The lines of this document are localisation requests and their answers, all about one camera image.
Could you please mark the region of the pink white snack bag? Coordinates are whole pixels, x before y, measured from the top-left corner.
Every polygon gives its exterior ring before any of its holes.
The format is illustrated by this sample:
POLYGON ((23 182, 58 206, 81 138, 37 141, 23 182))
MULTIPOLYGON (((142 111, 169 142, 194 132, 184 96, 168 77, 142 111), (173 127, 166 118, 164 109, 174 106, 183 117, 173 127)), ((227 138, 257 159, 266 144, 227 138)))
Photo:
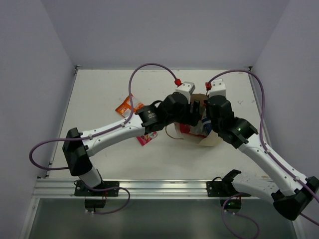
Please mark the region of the pink white snack bag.
POLYGON ((188 124, 180 124, 179 131, 183 134, 189 134, 189 135, 203 137, 203 138, 206 138, 208 136, 202 123, 199 123, 196 126, 191 126, 188 124))

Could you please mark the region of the beige paper bag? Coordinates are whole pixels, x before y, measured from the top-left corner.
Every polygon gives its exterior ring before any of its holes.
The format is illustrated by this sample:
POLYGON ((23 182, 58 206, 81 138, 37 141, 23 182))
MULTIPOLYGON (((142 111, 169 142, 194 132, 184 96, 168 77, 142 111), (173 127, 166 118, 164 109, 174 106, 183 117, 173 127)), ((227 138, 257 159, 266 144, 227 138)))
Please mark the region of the beige paper bag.
MULTIPOLYGON (((199 100, 200 101, 200 120, 198 122, 201 122, 202 118, 207 118, 206 116, 206 109, 205 109, 205 104, 204 101, 208 99, 208 96, 205 94, 192 94, 190 97, 190 101, 193 102, 194 100, 199 100)), ((174 129, 175 129, 175 134, 176 136, 172 136, 170 133, 167 131, 167 127, 164 128, 166 135, 174 140, 184 140, 186 142, 190 142, 193 144, 197 144, 199 146, 205 146, 205 147, 215 147, 217 146, 222 139, 218 136, 217 133, 215 133, 213 130, 210 132, 210 134, 206 137, 198 137, 198 136, 193 136, 189 134, 183 134, 179 131, 179 125, 180 123, 174 123, 174 129)))

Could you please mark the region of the red candy packet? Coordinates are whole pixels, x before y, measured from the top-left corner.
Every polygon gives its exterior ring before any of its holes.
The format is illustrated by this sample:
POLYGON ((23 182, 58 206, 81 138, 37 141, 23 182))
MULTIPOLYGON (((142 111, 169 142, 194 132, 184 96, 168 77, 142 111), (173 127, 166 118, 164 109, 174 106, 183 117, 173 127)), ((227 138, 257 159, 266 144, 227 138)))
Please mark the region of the red candy packet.
POLYGON ((157 132, 152 132, 152 133, 148 133, 146 135, 138 136, 138 137, 136 137, 136 139, 138 140, 138 142, 140 143, 141 146, 144 146, 147 143, 149 143, 151 140, 156 138, 157 135, 158 135, 157 132))

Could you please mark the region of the orange snack packet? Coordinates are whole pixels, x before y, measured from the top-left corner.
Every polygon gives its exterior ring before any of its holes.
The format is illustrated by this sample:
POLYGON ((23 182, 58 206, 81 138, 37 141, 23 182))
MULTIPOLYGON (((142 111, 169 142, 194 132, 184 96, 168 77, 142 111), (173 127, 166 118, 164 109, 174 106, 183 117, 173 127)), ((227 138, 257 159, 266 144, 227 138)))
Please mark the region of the orange snack packet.
MULTIPOLYGON (((136 112, 137 110, 139 110, 140 108, 144 106, 144 104, 133 95, 132 95, 132 102, 134 106, 133 107, 134 112, 136 112)), ((131 113, 131 109, 132 107, 131 107, 130 97, 127 96, 125 100, 115 109, 115 111, 118 114, 120 114, 122 117, 127 118, 131 113)))

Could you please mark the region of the blue Doritos bag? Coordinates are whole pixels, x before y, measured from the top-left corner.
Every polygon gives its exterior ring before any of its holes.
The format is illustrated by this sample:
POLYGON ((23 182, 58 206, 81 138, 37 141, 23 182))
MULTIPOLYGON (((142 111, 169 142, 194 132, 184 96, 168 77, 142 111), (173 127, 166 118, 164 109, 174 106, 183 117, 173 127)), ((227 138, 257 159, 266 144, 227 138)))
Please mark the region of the blue Doritos bag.
POLYGON ((203 130, 206 132, 207 135, 210 134, 212 131, 212 125, 211 125, 211 120, 209 118, 202 118, 201 119, 203 130))

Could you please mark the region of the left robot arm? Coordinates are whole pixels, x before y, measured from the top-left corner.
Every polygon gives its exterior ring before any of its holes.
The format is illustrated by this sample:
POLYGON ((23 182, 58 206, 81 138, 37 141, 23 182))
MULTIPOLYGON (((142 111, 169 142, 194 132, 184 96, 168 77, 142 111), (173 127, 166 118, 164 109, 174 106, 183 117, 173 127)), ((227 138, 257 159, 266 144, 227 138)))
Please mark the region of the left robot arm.
POLYGON ((107 126, 83 132, 76 127, 68 130, 62 151, 70 174, 82 180, 86 190, 96 196, 102 193, 104 184, 90 161, 91 156, 129 138, 160 131, 174 122, 195 126, 199 120, 200 101, 174 92, 163 101, 154 101, 107 126))

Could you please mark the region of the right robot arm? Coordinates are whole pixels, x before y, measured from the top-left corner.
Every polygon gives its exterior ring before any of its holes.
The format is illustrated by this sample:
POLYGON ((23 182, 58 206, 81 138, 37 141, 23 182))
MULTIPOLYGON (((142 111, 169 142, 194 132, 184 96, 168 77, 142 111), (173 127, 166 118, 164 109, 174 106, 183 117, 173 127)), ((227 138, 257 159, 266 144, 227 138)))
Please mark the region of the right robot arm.
POLYGON ((278 188, 270 193, 270 201, 280 215, 294 221, 312 199, 318 199, 318 178, 297 171, 268 147, 251 123, 235 117, 225 96, 212 96, 204 104, 212 130, 224 142, 251 158, 276 184, 278 188))

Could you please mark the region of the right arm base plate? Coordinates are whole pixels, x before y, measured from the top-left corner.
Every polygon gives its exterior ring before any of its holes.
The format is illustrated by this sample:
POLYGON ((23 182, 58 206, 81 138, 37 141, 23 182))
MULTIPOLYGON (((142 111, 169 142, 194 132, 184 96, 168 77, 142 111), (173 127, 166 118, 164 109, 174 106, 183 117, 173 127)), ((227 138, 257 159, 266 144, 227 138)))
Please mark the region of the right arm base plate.
MULTIPOLYGON (((208 197, 219 197, 220 205, 223 206, 226 199, 234 196, 239 192, 234 188, 232 182, 241 171, 233 169, 227 173, 223 178, 217 176, 210 181, 206 182, 206 191, 208 197)), ((242 197, 251 197, 250 194, 243 193, 241 196, 236 196, 230 199, 225 205, 225 211, 237 213, 242 207, 242 197)))

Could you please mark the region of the aluminium mounting rail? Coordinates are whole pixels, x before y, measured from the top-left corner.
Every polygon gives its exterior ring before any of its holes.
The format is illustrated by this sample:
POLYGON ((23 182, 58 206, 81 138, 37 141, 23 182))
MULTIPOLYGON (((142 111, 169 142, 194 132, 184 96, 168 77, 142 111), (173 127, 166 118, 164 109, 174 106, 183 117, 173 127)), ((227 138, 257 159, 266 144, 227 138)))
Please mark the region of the aluminium mounting rail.
MULTIPOLYGON (((102 197, 76 196, 75 179, 37 179, 33 199, 99 199, 102 197)), ((134 180, 119 179, 120 187, 130 192, 130 199, 226 199, 219 194, 209 197, 207 179, 202 180, 134 180)))

